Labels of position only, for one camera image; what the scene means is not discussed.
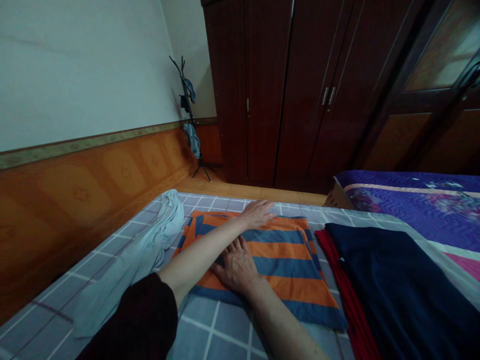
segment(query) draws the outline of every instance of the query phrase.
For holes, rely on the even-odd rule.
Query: pink fabric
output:
[[[474,277],[478,282],[480,282],[480,261],[453,255],[448,252],[445,252],[444,254],[452,259],[458,266],[469,273],[472,277]]]

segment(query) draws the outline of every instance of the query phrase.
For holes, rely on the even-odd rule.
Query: black sleeve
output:
[[[165,359],[177,335],[172,289],[152,273],[130,286],[77,359]]]

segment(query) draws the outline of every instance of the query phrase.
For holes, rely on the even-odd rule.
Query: red cloth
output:
[[[328,260],[340,292],[343,310],[349,325],[348,336],[356,360],[381,360],[379,348],[370,331],[362,305],[340,264],[340,256],[332,238],[326,230],[315,231],[315,236]]]

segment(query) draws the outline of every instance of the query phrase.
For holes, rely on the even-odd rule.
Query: decorative border strip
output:
[[[188,120],[168,122],[160,125],[139,127],[133,130],[111,132],[102,135],[88,136],[75,140],[55,142],[40,146],[26,147],[18,150],[0,152],[0,171],[20,165],[51,159],[62,155],[133,139],[154,133],[180,128]],[[196,125],[217,124],[216,117],[195,119]]]
[[[480,192],[472,191],[458,191],[458,190],[442,190],[442,189],[425,189],[417,187],[397,187],[397,186],[387,186],[387,185],[377,185],[377,184],[350,184],[345,186],[343,189],[344,192],[347,192],[351,189],[357,188],[370,188],[370,189],[382,189],[390,191],[398,191],[403,193],[420,193],[420,194],[442,194],[442,195],[452,195],[452,196],[469,196],[471,198],[479,198]]]

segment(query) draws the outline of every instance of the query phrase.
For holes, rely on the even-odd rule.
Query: light blue cloth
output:
[[[94,336],[115,313],[124,291],[163,262],[165,250],[182,229],[184,207],[175,189],[164,192],[158,201],[158,216],[133,238],[105,275],[80,294],[73,317],[74,337]]]
[[[191,123],[186,123],[183,125],[183,130],[190,138],[190,149],[193,155],[195,155],[195,159],[200,159],[200,139],[194,126]]]

